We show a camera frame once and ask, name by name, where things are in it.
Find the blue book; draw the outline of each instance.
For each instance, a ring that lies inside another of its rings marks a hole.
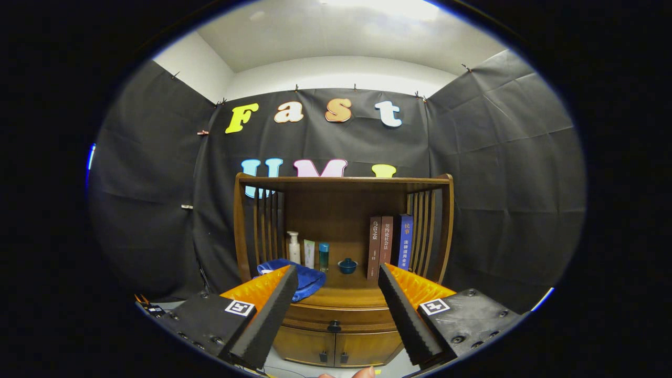
[[[392,263],[403,270],[409,269],[411,250],[413,249],[413,216],[398,215],[394,222],[394,259]]]

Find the small blue bowl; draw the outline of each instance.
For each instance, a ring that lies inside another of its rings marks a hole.
[[[349,257],[345,258],[343,261],[338,262],[338,267],[343,274],[352,274],[357,268],[357,262],[352,261]]]

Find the wooden cabinet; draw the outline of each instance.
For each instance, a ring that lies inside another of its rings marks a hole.
[[[404,348],[397,331],[377,334],[339,334],[334,367],[385,365]]]
[[[253,198],[245,194],[246,187],[255,189]],[[440,213],[435,210],[436,192],[442,196]],[[327,280],[287,310],[274,341],[278,354],[289,361],[329,367],[384,365],[403,345],[378,283],[366,279],[370,217],[411,214],[409,270],[441,282],[452,238],[452,177],[268,178],[239,173],[233,212],[243,282],[257,276],[260,263],[287,258],[286,231],[315,241],[315,268],[317,244],[330,246]],[[437,219],[441,235],[433,247]],[[300,246],[303,259],[303,243]],[[433,250],[438,255],[430,264]],[[353,274],[338,269],[338,261],[346,257],[359,263]]]
[[[305,331],[281,326],[273,347],[286,360],[332,367],[335,341],[336,335],[329,332]]]
[[[399,333],[334,334],[281,326],[273,344],[288,360],[326,367],[367,367],[390,362],[402,349]]]

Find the blue towel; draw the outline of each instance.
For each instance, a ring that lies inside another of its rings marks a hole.
[[[322,285],[325,284],[327,280],[327,275],[324,272],[319,270],[310,269],[303,265],[279,258],[277,260],[271,260],[264,262],[257,266],[257,271],[259,274],[262,274],[262,270],[275,270],[280,269],[286,265],[296,266],[296,273],[298,275],[298,287],[292,298],[292,302],[299,302],[301,299],[313,295]]]

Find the cable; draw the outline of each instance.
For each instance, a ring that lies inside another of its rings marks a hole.
[[[271,368],[271,369],[278,369],[278,370],[289,371],[290,373],[294,373],[294,374],[300,375],[300,376],[303,377],[303,378],[307,378],[305,375],[300,374],[300,373],[297,373],[296,371],[291,371],[291,370],[287,370],[287,369],[281,369],[281,368],[279,368],[279,367],[273,367],[273,366],[264,366],[264,367],[263,367],[263,373],[264,373],[264,374],[266,374],[266,368],[267,368],[267,367],[269,367],[269,368]]]

